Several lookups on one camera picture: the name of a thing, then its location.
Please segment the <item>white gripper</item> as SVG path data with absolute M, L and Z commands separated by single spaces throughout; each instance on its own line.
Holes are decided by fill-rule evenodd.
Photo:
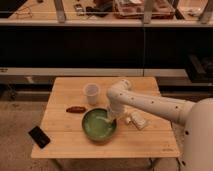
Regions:
M 103 116 L 96 116 L 97 119 L 103 120 L 106 123 L 112 124 L 114 119 L 120 118 L 122 112 L 119 110 L 114 110 L 111 107 L 107 107 L 107 118 Z

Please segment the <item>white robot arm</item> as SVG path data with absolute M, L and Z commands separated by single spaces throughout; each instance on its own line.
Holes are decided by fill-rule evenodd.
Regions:
M 124 115 L 128 105 L 184 127 L 181 171 L 213 171 L 213 98 L 198 102 L 146 95 L 131 90 L 123 79 L 106 91 L 110 120 Z

